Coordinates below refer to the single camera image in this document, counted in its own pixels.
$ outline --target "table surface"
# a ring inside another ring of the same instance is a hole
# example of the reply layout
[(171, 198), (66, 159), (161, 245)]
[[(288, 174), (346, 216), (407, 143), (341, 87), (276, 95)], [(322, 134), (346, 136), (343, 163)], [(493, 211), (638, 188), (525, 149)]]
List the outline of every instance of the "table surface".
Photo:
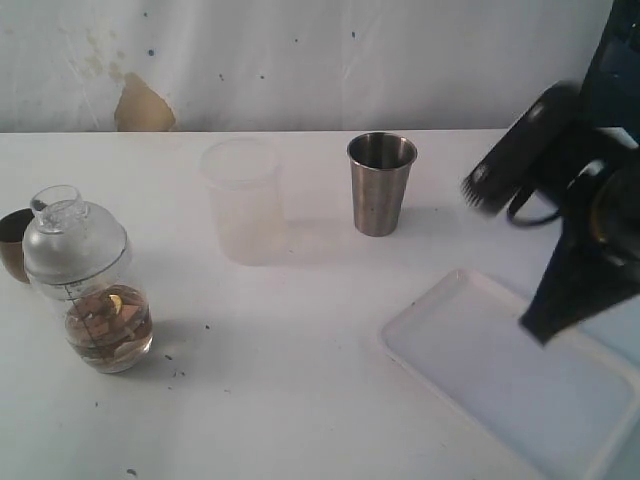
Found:
[(242, 134), (0, 135), (0, 214), (77, 186), (128, 230), (154, 319), (148, 357), (101, 375), (33, 290), (0, 274), (2, 477), (537, 478), (376, 341), (458, 267), (534, 291), (560, 225), (517, 230), (459, 194), (503, 133), (404, 132), (419, 158), (385, 238), (353, 227), (355, 132), (251, 134), (284, 165), (289, 244), (262, 267), (220, 253), (196, 169), (206, 147)]

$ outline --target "brown bowl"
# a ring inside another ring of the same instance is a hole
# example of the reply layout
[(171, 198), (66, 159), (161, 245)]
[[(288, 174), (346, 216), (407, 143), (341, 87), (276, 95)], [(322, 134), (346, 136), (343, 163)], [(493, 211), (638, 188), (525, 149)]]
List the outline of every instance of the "brown bowl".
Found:
[(32, 219), (33, 212), (25, 208), (0, 220), (0, 259), (11, 276), (23, 283), (29, 279), (24, 273), (22, 237)]

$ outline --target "plastic tray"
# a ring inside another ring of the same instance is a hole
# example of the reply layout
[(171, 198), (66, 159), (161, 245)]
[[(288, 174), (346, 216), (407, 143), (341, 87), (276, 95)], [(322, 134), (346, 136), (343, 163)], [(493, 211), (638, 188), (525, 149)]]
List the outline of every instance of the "plastic tray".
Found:
[(540, 347), (527, 302), (447, 275), (380, 331), (387, 353), (550, 479), (601, 479), (640, 408), (640, 377), (577, 330)]

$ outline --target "clear plastic cup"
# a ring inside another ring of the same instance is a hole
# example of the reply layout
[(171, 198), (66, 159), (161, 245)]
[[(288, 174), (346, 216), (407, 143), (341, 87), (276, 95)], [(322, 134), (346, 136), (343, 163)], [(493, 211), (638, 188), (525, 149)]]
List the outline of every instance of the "clear plastic cup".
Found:
[(268, 263), (285, 245), (280, 169), (275, 148), (255, 138), (228, 140), (202, 155), (220, 248), (237, 263)]

